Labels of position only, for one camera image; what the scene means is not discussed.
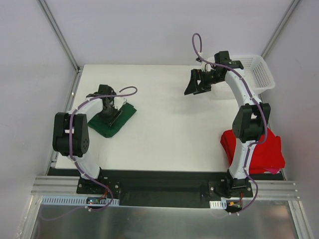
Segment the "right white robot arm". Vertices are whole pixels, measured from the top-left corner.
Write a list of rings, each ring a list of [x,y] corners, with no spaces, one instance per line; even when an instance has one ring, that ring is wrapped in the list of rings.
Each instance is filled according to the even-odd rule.
[[[196,55],[197,61],[202,65],[210,65],[211,70],[192,69],[184,94],[206,93],[211,91],[212,85],[225,82],[239,107],[232,124],[232,132],[236,138],[234,157],[226,179],[219,186],[228,196],[234,197],[248,186],[252,154],[256,145],[267,139],[271,108],[254,93],[244,78],[244,66],[238,60],[231,60],[228,51],[216,53],[215,62],[205,60],[201,53]]]

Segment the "white plastic basket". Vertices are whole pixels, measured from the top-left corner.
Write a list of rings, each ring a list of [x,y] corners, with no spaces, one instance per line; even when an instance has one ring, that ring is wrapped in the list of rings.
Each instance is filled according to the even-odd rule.
[[[239,60],[244,67],[244,79],[255,94],[259,95],[275,87],[274,78],[265,60],[255,54],[230,55],[231,60]],[[231,88],[222,82],[211,86],[211,98],[214,100],[234,100]]]

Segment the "red folded t shirt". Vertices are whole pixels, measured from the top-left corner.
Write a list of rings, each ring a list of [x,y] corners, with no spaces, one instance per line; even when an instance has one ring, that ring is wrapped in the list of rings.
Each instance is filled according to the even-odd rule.
[[[231,130],[225,131],[220,139],[220,143],[225,150],[229,165],[232,164],[236,138]],[[285,167],[285,160],[282,155],[281,138],[273,134],[268,129],[266,142],[255,147],[252,155],[252,160],[249,166],[250,174],[265,173],[265,168],[279,168]]]

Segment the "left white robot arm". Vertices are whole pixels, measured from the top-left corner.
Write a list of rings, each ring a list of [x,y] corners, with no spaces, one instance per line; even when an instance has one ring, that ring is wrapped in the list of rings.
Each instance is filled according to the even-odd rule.
[[[54,118],[54,151],[69,158],[81,177],[90,179],[88,188],[99,194],[106,182],[99,177],[100,167],[90,155],[89,124],[99,133],[114,128],[120,120],[127,99],[120,97],[108,85],[100,85],[98,91],[88,94],[85,101],[68,112],[58,112]]]

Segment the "green t shirt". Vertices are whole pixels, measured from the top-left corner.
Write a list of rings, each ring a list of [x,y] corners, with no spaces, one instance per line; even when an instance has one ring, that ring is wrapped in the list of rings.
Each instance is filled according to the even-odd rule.
[[[126,103],[110,122],[107,122],[106,119],[97,114],[88,122],[88,127],[104,138],[112,138],[136,112],[137,109],[133,105]]]

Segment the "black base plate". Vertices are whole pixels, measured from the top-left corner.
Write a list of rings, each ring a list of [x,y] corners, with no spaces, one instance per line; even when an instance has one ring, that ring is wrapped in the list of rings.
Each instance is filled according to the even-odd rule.
[[[209,208],[221,198],[253,196],[248,180],[231,188],[225,172],[101,170],[97,181],[80,178],[77,194],[102,195],[107,186],[107,198],[118,199],[121,206],[169,208]]]

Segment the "aluminium frame rail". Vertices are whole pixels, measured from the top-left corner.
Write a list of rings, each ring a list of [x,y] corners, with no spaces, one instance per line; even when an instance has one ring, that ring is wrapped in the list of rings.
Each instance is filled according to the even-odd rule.
[[[105,178],[115,198],[132,192],[198,192],[203,197],[216,198],[217,185],[222,179],[142,179],[142,178]],[[102,195],[105,189],[92,181],[84,182],[79,177],[71,176],[37,176],[33,184],[32,195]],[[258,200],[299,201],[301,196],[294,181],[257,180],[249,182],[244,189],[232,192],[233,198],[242,196],[244,199],[256,197]]]

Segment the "pink folded t shirt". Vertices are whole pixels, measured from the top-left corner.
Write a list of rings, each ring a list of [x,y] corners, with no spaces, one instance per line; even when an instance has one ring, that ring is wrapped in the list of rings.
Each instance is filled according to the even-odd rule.
[[[277,174],[280,172],[280,169],[279,168],[265,168],[265,171],[269,172],[271,174]]]

